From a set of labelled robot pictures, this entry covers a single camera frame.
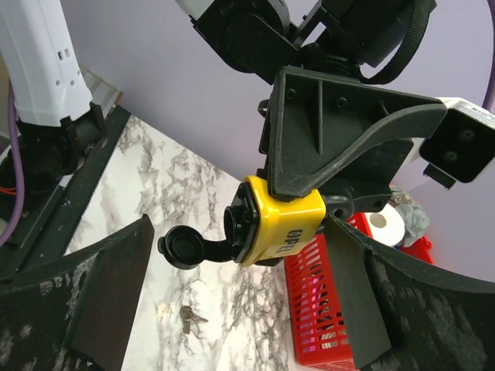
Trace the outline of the red plastic basket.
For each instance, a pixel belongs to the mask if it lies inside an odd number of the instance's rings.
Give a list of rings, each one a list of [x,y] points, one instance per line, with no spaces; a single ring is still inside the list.
[[[321,370],[354,370],[324,235],[315,235],[284,265],[296,362]]]

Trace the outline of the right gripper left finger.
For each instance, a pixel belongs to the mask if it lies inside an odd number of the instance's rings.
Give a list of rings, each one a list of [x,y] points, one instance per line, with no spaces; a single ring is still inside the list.
[[[148,216],[1,280],[3,370],[120,370],[147,270]]]

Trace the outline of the yellow padlock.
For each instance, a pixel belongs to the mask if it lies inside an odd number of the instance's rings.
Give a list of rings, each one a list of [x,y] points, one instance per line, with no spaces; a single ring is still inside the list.
[[[267,180],[249,175],[224,210],[225,240],[206,240],[192,227],[174,226],[159,238],[158,250],[181,270],[192,270],[205,260],[275,266],[307,246],[329,215],[348,220],[353,211],[350,197],[324,196],[317,189],[283,202],[269,194]]]

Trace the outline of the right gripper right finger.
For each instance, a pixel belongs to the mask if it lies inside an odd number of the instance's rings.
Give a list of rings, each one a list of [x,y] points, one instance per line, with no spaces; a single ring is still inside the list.
[[[358,370],[492,370],[494,284],[387,247],[334,216],[324,235]]]

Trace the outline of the grey crumpled printed bag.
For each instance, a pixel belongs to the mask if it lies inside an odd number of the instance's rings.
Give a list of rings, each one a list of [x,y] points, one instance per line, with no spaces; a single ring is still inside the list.
[[[426,235],[430,219],[421,205],[408,192],[396,185],[391,185],[390,190],[390,203],[405,223],[403,246],[411,247]]]

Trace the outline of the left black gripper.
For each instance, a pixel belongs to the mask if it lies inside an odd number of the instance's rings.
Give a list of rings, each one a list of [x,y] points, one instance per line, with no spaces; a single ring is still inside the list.
[[[269,194],[289,202],[317,189],[350,197],[355,213],[383,209],[413,139],[433,136],[447,107],[436,98],[289,66],[258,113],[266,160],[257,174]]]

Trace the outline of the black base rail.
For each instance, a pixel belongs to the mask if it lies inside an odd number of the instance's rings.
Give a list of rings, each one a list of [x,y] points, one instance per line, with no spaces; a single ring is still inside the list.
[[[58,128],[22,123],[20,155],[25,179],[21,217],[1,246],[1,278],[48,264],[67,251],[80,219],[131,117],[121,106],[103,115],[91,104]]]

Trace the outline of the white toilet paper roll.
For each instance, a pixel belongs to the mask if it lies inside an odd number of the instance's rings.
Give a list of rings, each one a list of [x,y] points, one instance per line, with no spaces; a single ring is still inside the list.
[[[364,215],[373,239],[389,247],[396,247],[403,241],[405,222],[392,205],[387,204],[380,212]]]

